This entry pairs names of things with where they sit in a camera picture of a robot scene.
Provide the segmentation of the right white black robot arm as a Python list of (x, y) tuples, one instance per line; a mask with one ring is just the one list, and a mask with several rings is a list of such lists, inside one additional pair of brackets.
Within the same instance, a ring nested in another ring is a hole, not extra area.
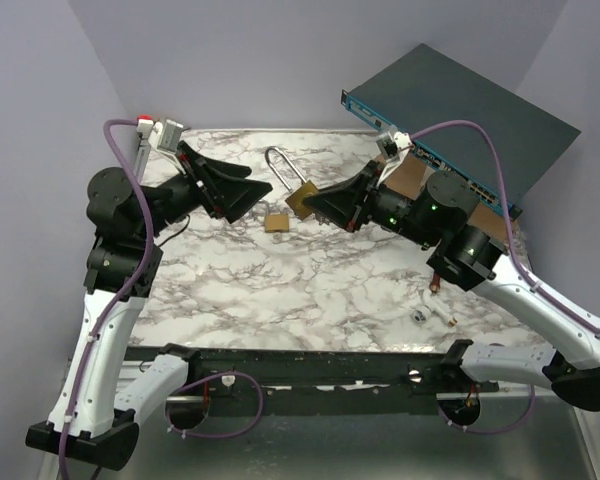
[(302, 202), (348, 232), (373, 222), (431, 249), (427, 264), (443, 280), (500, 306), (546, 341), (533, 348), (455, 343), (451, 360), (439, 370), (442, 384), (454, 392), (474, 382), (533, 385), (552, 390), (572, 406), (599, 412), (600, 319), (592, 321), (596, 332), (570, 319), (570, 312), (582, 314), (583, 309), (571, 301), (558, 308), (542, 297), (552, 288), (516, 269), (500, 241), (469, 224), (479, 199), (461, 176), (435, 172), (409, 199), (379, 185), (379, 175), (371, 161), (355, 177)]

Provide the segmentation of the long shackle brass padlock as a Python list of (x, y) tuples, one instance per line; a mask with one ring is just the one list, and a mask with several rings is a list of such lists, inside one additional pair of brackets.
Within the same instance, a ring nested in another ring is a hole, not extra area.
[[(271, 155), (273, 153), (277, 154), (299, 179), (300, 186), (297, 189), (291, 188), (289, 182), (274, 165), (271, 158)], [(313, 215), (314, 211), (304, 204), (304, 200), (316, 194), (318, 192), (318, 188), (311, 181), (305, 178), (305, 176), (297, 168), (295, 163), (280, 148), (276, 146), (267, 147), (264, 152), (264, 158), (269, 169), (273, 172), (273, 174), (288, 191), (289, 196), (286, 198), (285, 202), (288, 205), (288, 207), (292, 210), (294, 215), (301, 221), (304, 221), (305, 219)]]

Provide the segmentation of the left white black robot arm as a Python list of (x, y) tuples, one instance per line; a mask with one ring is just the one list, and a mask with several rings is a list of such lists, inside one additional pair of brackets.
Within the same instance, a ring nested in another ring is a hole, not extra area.
[(176, 161), (181, 172), (156, 187), (139, 185), (123, 167), (103, 169), (88, 184), (95, 242), (86, 262), (79, 339), (56, 405), (25, 440), (57, 454), (63, 475), (70, 459), (121, 470), (152, 412), (171, 393), (189, 395), (201, 385), (200, 352), (169, 344), (131, 385), (117, 389), (132, 330), (162, 260), (155, 237), (197, 208), (233, 223), (273, 189), (251, 179), (250, 167), (207, 158), (186, 142), (178, 144)]

